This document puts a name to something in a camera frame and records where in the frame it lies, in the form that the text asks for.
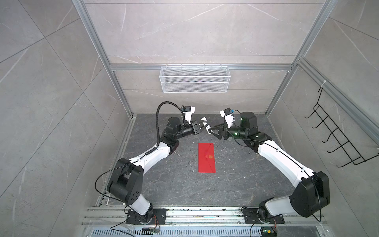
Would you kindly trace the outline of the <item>red envelope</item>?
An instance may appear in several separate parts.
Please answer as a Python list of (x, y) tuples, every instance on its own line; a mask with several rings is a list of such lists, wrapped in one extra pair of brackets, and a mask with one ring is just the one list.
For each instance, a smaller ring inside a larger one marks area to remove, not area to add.
[(198, 172), (215, 173), (215, 153), (213, 143), (198, 144)]

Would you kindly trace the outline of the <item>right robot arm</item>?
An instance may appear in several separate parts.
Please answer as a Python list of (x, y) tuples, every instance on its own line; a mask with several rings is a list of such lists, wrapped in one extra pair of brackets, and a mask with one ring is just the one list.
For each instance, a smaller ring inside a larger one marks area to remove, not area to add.
[(260, 132), (253, 112), (242, 112), (239, 125), (235, 125), (232, 110), (226, 109), (220, 114), (224, 123), (214, 127), (207, 125), (210, 134), (218, 139), (242, 140), (245, 146), (281, 171), (295, 188), (289, 196), (273, 197), (261, 202), (257, 211), (261, 222), (268, 222), (282, 214), (297, 213), (308, 218), (315, 213), (322, 213), (322, 208), (331, 201), (329, 177), (324, 172), (314, 172), (302, 165), (281, 149), (270, 136)]

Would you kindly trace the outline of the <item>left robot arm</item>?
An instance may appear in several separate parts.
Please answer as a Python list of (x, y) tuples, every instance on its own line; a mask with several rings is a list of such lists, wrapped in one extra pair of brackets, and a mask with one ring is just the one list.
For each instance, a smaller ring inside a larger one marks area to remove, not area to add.
[(175, 152), (180, 138), (200, 134), (207, 126), (206, 120), (202, 123), (195, 120), (181, 123), (178, 117), (169, 118), (163, 133), (159, 134), (159, 143), (130, 160), (121, 158), (116, 162), (107, 191), (129, 206), (141, 223), (149, 223), (153, 218), (154, 206), (142, 195), (144, 175)]

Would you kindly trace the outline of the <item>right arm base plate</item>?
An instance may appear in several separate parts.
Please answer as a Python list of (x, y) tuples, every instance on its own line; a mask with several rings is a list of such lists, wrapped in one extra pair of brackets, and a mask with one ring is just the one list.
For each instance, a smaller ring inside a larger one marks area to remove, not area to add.
[(241, 208), (246, 224), (284, 224), (282, 215), (272, 216), (261, 208)]

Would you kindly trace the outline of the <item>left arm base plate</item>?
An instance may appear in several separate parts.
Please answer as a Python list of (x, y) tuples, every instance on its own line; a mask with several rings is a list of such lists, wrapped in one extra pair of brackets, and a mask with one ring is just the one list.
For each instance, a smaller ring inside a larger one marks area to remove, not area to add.
[(149, 209), (145, 215), (141, 215), (135, 210), (131, 209), (127, 213), (126, 224), (148, 224), (155, 225), (165, 224), (167, 209), (153, 208)]

